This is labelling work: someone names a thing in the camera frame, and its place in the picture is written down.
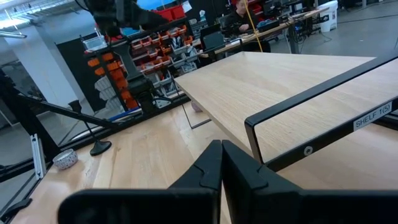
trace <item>black tripod stand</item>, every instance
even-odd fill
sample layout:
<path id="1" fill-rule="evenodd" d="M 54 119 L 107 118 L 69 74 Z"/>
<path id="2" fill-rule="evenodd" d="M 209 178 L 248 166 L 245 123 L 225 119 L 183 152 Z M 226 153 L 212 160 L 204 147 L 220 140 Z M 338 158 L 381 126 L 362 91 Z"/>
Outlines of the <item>black tripod stand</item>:
<path id="1" fill-rule="evenodd" d="M 81 114 L 81 105 L 78 100 L 70 102 L 69 106 L 72 107 L 72 110 L 74 112 Z M 100 141 L 99 139 L 97 139 L 94 133 L 92 132 L 91 128 L 88 126 L 87 122 L 86 121 L 83 122 L 85 123 L 88 131 L 90 132 L 90 135 L 93 137 L 93 139 L 95 139 L 94 147 L 90 151 L 90 155 L 97 156 L 107 151 L 112 146 L 112 143 L 110 141 Z"/>

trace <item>yellow cable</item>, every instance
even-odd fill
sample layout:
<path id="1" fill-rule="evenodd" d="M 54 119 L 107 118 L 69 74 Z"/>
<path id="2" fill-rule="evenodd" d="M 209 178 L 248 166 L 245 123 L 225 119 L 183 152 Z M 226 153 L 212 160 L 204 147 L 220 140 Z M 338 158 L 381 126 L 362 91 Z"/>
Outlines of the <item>yellow cable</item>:
<path id="1" fill-rule="evenodd" d="M 253 27 L 254 35 L 256 36 L 257 42 L 259 43 L 260 51 L 262 52 L 261 42 L 260 42 L 259 36 L 257 35 L 256 28 L 254 27 L 253 20 L 251 19 L 251 16 L 250 16 L 250 12 L 249 12 L 249 8 L 248 8 L 248 0 L 244 0 L 244 6 L 246 7 L 246 12 L 249 16 L 251 26 Z"/>

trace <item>ceiling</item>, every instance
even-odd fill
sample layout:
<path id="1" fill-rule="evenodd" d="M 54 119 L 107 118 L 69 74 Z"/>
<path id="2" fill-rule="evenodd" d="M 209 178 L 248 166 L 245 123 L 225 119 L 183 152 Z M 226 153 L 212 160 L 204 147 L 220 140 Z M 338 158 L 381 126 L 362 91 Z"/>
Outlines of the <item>ceiling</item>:
<path id="1" fill-rule="evenodd" d="M 75 0 L 0 0 L 0 29 L 29 25 L 43 17 L 77 12 L 79 9 Z"/>

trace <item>white pillar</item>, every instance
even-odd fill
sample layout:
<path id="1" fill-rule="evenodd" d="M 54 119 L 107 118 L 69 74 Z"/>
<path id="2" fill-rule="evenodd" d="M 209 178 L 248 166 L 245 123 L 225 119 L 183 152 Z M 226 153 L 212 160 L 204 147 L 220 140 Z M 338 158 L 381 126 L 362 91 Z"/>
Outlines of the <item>white pillar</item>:
<path id="1" fill-rule="evenodd" d="M 26 39 L 5 38 L 49 103 L 68 107 L 84 94 L 44 28 L 30 26 L 20 30 Z"/>

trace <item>black metal shelf frame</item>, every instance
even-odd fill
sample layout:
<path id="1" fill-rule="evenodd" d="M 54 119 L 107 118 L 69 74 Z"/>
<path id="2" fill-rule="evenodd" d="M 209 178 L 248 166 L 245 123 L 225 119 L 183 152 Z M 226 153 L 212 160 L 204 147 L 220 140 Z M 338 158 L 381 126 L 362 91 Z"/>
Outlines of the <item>black metal shelf frame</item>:
<path id="1" fill-rule="evenodd" d="M 337 75 L 321 84 L 313 86 L 295 96 L 292 96 L 276 105 L 273 105 L 265 110 L 262 110 L 250 117 L 246 118 L 244 121 L 244 126 L 246 128 L 246 133 L 249 138 L 250 147 L 253 153 L 254 158 L 264 164 L 264 161 L 261 156 L 261 151 L 259 147 L 259 143 L 257 140 L 255 126 L 261 122 L 264 122 L 268 119 L 273 118 L 274 116 L 281 114 L 299 104 L 302 104 L 312 98 L 321 95 L 341 84 L 344 84 L 354 78 L 357 78 L 365 73 L 374 70 L 377 67 L 385 65 L 395 59 L 398 58 L 398 50 L 394 50 L 385 54 L 383 56 L 377 57 L 369 62 L 366 62 L 358 67 L 352 68 L 345 73 Z M 311 155 L 312 153 L 319 151 L 320 149 L 324 148 L 325 146 L 343 138 L 344 136 L 356 131 L 357 129 L 354 127 L 354 122 L 362 118 L 363 116 L 372 113 L 375 110 L 385 109 L 388 111 L 394 111 L 398 109 L 398 97 L 395 97 L 383 104 L 378 105 L 377 107 L 347 121 L 343 124 L 339 125 L 338 127 L 329 130 L 326 133 L 321 134 L 320 136 L 311 139 L 298 147 L 295 147 L 286 153 L 267 161 L 265 164 L 273 171 L 277 172 L 301 159 Z"/>

